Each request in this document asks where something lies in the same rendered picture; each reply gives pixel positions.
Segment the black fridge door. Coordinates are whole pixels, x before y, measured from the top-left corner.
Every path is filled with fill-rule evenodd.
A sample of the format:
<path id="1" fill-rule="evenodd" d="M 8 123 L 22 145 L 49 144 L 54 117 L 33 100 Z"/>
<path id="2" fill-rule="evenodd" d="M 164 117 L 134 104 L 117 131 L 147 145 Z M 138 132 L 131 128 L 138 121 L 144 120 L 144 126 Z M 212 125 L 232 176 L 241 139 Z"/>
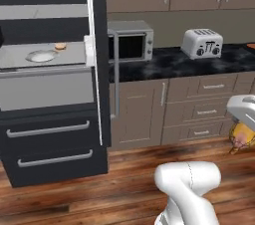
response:
<path id="1" fill-rule="evenodd" d="M 87 0 L 90 34 L 84 37 L 87 62 L 95 68 L 100 145 L 109 147 L 111 111 L 109 90 L 109 46 L 106 0 Z"/>

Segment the black fridge drawer front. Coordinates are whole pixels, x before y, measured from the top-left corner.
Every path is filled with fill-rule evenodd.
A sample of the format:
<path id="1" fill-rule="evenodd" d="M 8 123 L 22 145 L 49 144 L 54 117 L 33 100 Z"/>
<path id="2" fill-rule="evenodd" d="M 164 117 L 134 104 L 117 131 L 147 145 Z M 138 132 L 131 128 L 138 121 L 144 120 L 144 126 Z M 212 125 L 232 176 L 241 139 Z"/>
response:
<path id="1" fill-rule="evenodd" d="M 91 122 L 84 130 L 9 138 L 7 129 L 25 131 Z M 100 146 L 98 115 L 94 111 L 67 112 L 0 120 L 0 158 L 9 154 L 34 154 Z"/>
<path id="2" fill-rule="evenodd" d="M 70 155 L 88 153 L 92 149 L 93 156 L 87 159 L 54 163 L 48 165 L 21 168 L 18 159 L 34 161 Z M 13 187 L 39 185 L 60 182 L 63 180 L 106 174 L 108 172 L 108 153 L 105 147 L 73 148 L 35 154 L 9 154 L 1 158 L 3 166 Z"/>

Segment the grey fridge crisper drawer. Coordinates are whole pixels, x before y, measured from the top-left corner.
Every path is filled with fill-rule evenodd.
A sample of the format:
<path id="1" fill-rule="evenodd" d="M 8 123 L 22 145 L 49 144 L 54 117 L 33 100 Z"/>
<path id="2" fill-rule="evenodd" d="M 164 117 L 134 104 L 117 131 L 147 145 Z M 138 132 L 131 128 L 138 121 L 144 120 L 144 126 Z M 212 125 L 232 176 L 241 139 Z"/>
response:
<path id="1" fill-rule="evenodd" d="M 90 69 L 0 74 L 3 112 L 93 103 Z"/>

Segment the grey fridge shelf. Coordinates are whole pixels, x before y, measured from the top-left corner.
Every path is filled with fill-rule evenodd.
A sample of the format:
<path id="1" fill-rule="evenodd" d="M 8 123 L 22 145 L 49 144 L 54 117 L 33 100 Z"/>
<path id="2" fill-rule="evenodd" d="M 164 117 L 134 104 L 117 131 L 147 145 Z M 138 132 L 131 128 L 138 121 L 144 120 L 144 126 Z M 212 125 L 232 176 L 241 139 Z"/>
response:
<path id="1" fill-rule="evenodd" d="M 58 56 L 49 62 L 34 63 L 26 60 L 29 53 L 40 50 L 54 50 Z M 35 67 L 51 67 L 66 65 L 84 65 L 86 63 L 85 44 L 83 42 L 71 42 L 66 50 L 57 51 L 54 43 L 5 45 L 0 48 L 0 69 L 22 69 Z"/>
<path id="2" fill-rule="evenodd" d="M 0 6 L 0 20 L 88 17 L 86 4 Z"/>

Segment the beige base cupboard door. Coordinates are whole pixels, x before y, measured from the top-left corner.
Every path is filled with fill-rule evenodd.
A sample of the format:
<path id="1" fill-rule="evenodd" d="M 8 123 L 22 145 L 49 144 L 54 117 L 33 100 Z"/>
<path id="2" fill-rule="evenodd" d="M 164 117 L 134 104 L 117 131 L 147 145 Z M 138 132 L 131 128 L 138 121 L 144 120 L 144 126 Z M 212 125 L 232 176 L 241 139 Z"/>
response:
<path id="1" fill-rule="evenodd" d="M 112 119 L 110 150 L 160 145 L 167 87 L 168 79 L 120 83 L 120 114 Z"/>

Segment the silver microwave oven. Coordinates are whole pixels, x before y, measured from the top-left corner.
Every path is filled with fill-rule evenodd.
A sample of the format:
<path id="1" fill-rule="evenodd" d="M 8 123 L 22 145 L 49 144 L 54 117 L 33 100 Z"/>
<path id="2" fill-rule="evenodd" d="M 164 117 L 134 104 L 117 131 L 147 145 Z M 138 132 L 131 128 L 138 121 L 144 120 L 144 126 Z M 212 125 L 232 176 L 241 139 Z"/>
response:
<path id="1" fill-rule="evenodd" d="M 119 36 L 121 62 L 150 61 L 153 50 L 153 29 L 144 21 L 109 21 L 109 59 L 115 57 L 113 32 Z"/>

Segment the beige drawer front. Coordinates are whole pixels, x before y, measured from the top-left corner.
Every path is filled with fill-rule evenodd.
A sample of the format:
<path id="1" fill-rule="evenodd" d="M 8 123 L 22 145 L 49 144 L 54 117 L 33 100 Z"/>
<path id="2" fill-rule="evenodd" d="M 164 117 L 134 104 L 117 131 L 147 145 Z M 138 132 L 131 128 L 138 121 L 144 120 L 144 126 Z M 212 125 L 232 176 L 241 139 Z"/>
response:
<path id="1" fill-rule="evenodd" d="M 211 118 L 226 118 L 228 98 L 206 99 L 191 102 L 171 103 L 166 106 L 164 125 L 174 126 Z M 217 113 L 198 115 L 197 111 L 217 110 Z"/>
<path id="2" fill-rule="evenodd" d="M 214 120 L 201 123 L 165 127 L 162 132 L 162 144 L 180 141 L 207 139 L 210 137 L 227 136 L 232 125 L 231 119 Z M 209 130 L 210 134 L 194 135 L 195 131 Z"/>
<path id="3" fill-rule="evenodd" d="M 235 94 L 244 94 L 244 95 L 249 94 L 252 89 L 254 81 L 255 81 L 255 72 L 238 73 L 233 92 Z"/>
<path id="4" fill-rule="evenodd" d="M 216 96 L 230 94 L 235 86 L 236 74 L 219 74 L 210 76 L 192 77 L 187 87 L 187 96 L 191 98 L 202 96 Z M 222 89 L 205 90 L 203 86 L 225 85 Z"/>

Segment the silver toaster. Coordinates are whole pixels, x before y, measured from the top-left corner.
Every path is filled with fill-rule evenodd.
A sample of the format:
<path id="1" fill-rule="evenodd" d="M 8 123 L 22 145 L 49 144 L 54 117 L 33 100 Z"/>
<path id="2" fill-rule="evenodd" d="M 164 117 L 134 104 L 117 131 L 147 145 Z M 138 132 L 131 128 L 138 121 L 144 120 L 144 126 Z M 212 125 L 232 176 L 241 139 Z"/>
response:
<path id="1" fill-rule="evenodd" d="M 189 29 L 184 33 L 181 51 L 191 60 L 220 58 L 223 37 L 210 29 Z"/>

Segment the white plate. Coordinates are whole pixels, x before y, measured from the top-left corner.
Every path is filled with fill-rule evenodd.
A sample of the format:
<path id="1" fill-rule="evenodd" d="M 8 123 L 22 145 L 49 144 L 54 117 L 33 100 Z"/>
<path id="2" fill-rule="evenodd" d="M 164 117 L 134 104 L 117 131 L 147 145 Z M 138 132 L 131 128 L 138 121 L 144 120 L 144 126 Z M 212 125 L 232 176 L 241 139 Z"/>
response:
<path id="1" fill-rule="evenodd" d="M 54 50 L 40 50 L 29 53 L 26 60 L 34 63 L 44 63 L 54 60 L 57 56 L 58 53 Z"/>

